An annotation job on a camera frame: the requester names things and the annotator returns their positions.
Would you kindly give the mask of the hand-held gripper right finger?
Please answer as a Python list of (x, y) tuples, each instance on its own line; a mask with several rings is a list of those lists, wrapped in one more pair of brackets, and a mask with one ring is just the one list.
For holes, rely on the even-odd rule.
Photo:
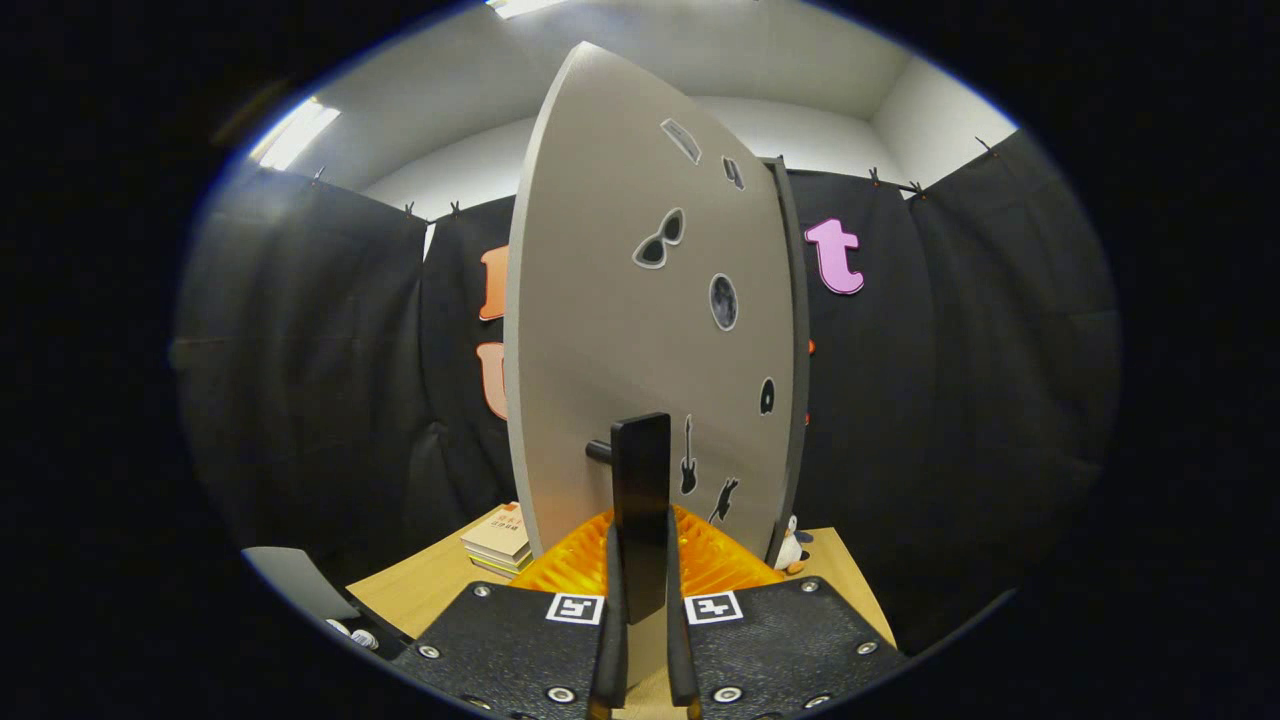
[(909, 664), (823, 577), (786, 577), (671, 506), (669, 693), (690, 719), (812, 719)]

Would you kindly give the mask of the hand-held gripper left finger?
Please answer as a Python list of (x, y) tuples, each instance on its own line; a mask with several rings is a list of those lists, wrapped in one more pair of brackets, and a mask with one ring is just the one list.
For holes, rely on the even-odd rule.
[(622, 585), (599, 512), (511, 583), (467, 584), (393, 667), (486, 719), (608, 719), (627, 685)]

